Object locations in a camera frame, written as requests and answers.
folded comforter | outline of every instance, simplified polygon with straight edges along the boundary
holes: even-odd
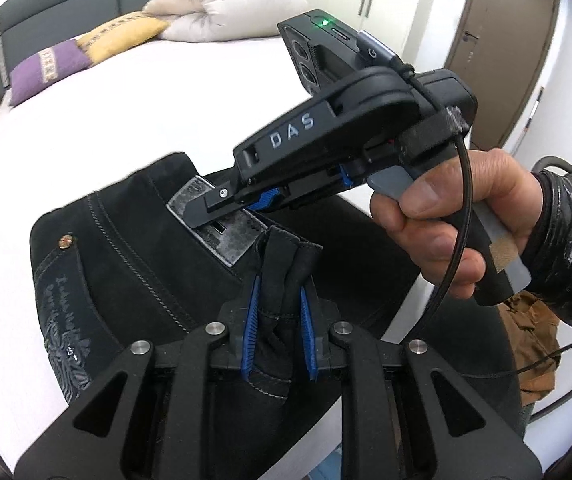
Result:
[[[306,0],[150,0],[143,9],[171,22],[160,38],[189,43],[275,36],[278,22],[305,10]]]

metal screw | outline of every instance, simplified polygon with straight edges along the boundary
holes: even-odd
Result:
[[[148,353],[150,349],[150,343],[145,340],[135,341],[132,345],[130,345],[130,351],[133,352],[134,355],[143,355]]]
[[[352,325],[348,321],[338,321],[333,325],[333,330],[340,335],[349,335],[352,332]]]
[[[226,325],[218,321],[213,321],[206,325],[206,332],[210,335],[219,335],[226,329]]]
[[[425,354],[428,352],[428,343],[421,339],[413,339],[408,343],[408,348],[413,354]]]

purple pillow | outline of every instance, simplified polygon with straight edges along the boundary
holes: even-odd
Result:
[[[37,52],[21,61],[10,73],[10,106],[21,104],[51,84],[88,68],[91,64],[90,58],[74,39]]]

hand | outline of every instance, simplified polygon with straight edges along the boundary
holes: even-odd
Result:
[[[543,195],[537,179],[506,152],[469,151],[473,173],[473,201],[486,200],[512,233],[520,253],[540,218]],[[399,203],[375,193],[370,212],[419,266],[424,278],[441,282],[452,256],[457,230],[435,218],[461,209],[463,186],[458,158],[447,160],[419,177]],[[466,248],[450,287],[450,295],[465,300],[486,272],[477,251]]]

jeans pocket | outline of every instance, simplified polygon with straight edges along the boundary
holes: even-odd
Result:
[[[72,235],[60,240],[34,272],[37,313],[48,359],[68,403],[121,352],[97,312]]]

